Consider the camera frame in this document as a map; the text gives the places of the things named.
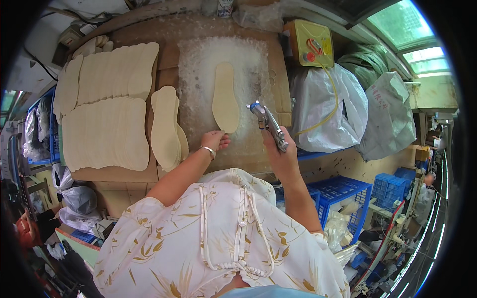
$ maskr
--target white floral blouse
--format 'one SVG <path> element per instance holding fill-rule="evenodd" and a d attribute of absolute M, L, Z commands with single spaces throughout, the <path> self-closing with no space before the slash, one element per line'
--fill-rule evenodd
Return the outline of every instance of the white floral blouse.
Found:
<path fill-rule="evenodd" d="M 239 272 L 251 287 L 349 297 L 338 260 L 275 207 L 271 185 L 240 169 L 209 173 L 172 206 L 130 206 L 104 242 L 94 282 L 105 297 L 210 297 Z"/>

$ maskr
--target spray can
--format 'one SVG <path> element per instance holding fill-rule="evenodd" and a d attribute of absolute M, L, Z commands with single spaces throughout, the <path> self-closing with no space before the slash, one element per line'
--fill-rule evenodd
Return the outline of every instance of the spray can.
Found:
<path fill-rule="evenodd" d="M 232 14 L 232 4 L 234 0 L 218 0 L 217 16 L 228 18 Z"/>

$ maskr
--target silver bracelet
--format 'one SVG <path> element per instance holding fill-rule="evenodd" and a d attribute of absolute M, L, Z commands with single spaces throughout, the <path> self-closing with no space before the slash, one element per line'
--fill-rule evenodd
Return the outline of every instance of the silver bracelet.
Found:
<path fill-rule="evenodd" d="M 209 150 L 209 151 L 210 151 L 210 154 L 212 154 L 212 160 L 215 159 L 215 151 L 214 151 L 214 150 L 210 149 L 209 147 L 205 147 L 205 146 L 200 146 L 199 149 L 200 149 L 200 148 L 204 148 L 204 149 Z"/>

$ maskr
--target white fluffy residue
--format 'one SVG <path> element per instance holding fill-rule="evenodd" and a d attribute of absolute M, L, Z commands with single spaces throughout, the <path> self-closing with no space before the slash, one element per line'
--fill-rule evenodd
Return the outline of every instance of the white fluffy residue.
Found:
<path fill-rule="evenodd" d="M 219 129 L 212 114 L 215 69 L 219 63 L 229 62 L 234 68 L 234 95 L 240 118 L 237 130 L 230 135 L 233 146 L 220 154 L 234 157 L 263 154 L 257 118 L 245 105 L 259 100 L 272 113 L 275 111 L 266 43 L 213 37 L 183 41 L 179 49 L 179 118 L 191 149 L 200 146 L 203 133 Z"/>

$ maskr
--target yellow hose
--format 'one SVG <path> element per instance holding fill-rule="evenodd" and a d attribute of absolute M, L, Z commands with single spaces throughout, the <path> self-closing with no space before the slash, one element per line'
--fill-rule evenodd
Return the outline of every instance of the yellow hose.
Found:
<path fill-rule="evenodd" d="M 333 86 L 333 91 L 334 91 L 334 97 L 336 99 L 336 104 L 335 104 L 335 107 L 333 109 L 333 111 L 331 112 L 331 114 L 329 114 L 323 121 L 319 122 L 319 123 L 316 123 L 315 125 L 307 128 L 307 129 L 304 129 L 300 132 L 297 132 L 293 137 L 296 137 L 297 135 L 299 134 L 302 134 L 302 133 L 305 133 L 305 132 L 309 132 L 310 130 L 314 129 L 314 128 L 317 128 L 318 126 L 324 124 L 325 122 L 327 122 L 328 120 L 331 119 L 331 117 L 333 117 L 333 115 L 336 113 L 336 110 L 338 109 L 338 92 L 336 91 L 336 86 L 334 85 L 334 81 L 333 79 L 331 78 L 331 75 L 330 73 L 328 72 L 328 70 L 326 69 L 326 67 L 323 66 L 323 64 L 321 62 L 319 62 L 318 60 L 316 60 L 316 62 L 318 62 L 318 64 L 325 70 L 326 74 L 328 75 L 328 77 L 330 78 L 330 81 L 331 81 L 331 85 Z"/>

